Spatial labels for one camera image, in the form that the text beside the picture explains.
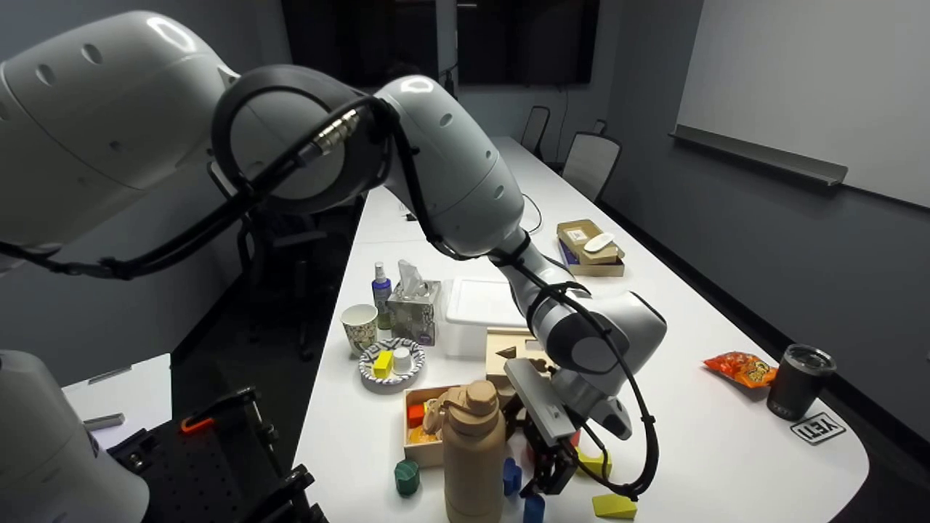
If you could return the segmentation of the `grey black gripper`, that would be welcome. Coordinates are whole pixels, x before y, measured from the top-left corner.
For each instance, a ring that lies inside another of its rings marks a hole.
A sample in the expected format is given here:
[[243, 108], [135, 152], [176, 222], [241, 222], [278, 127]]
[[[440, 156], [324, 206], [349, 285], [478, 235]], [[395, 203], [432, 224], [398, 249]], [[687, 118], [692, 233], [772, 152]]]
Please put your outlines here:
[[[547, 447], [570, 439], [583, 422], [600, 425], [615, 439], [629, 437], [629, 416], [619, 402], [624, 384], [619, 370], [606, 376], [557, 370], [552, 378], [544, 378], [526, 358], [516, 358], [506, 364], [506, 376]], [[577, 454], [562, 454], [557, 463], [532, 457], [528, 466], [532, 490], [560, 493], [577, 470]]]

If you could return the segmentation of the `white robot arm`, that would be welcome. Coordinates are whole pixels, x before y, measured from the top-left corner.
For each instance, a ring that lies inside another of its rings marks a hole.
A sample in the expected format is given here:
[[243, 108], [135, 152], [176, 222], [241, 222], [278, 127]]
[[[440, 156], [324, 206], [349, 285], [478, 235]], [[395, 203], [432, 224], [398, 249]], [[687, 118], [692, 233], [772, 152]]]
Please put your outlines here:
[[[538, 422], [570, 416], [629, 432], [619, 389], [664, 336], [635, 294], [583, 304], [519, 226], [523, 191], [485, 130], [427, 75], [378, 94], [305, 68], [233, 72], [183, 23], [122, 11], [34, 43], [2, 65], [0, 254], [50, 274], [135, 280], [172, 268], [254, 208], [288, 177], [327, 208], [384, 184], [443, 256], [503, 271], [528, 332], [557, 364], [519, 402]], [[144, 188], [209, 153], [233, 201], [135, 259], [64, 261], [58, 249]]]

